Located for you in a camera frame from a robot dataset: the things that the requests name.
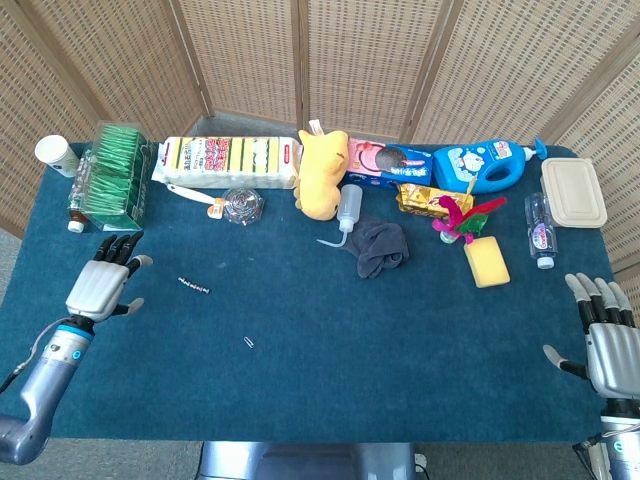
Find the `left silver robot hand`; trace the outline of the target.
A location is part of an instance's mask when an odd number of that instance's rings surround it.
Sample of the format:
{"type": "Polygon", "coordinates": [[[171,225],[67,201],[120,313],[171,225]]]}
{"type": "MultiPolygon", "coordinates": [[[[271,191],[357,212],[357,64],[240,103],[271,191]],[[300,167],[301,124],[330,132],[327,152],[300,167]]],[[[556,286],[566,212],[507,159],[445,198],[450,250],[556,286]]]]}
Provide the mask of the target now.
{"type": "Polygon", "coordinates": [[[73,317],[87,318],[95,323],[112,316],[127,316],[144,305],[142,297],[129,304],[120,304],[122,292],[130,277],[141,267],[153,264],[153,259],[133,251],[144,236],[143,231],[132,235],[107,237],[93,258],[81,270],[65,302],[73,317]]]}

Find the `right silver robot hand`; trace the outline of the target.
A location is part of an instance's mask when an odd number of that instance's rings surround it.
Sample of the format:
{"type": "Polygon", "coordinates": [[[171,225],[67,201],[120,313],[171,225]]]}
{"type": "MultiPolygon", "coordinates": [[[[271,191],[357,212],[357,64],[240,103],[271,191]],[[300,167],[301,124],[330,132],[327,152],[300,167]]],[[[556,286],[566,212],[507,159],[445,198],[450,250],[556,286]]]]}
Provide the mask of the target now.
{"type": "Polygon", "coordinates": [[[639,326],[631,303],[616,282],[584,273],[567,274],[565,282],[578,308],[587,361],[579,364],[551,345],[543,352],[556,368],[590,382],[605,399],[639,398],[639,326]]]}

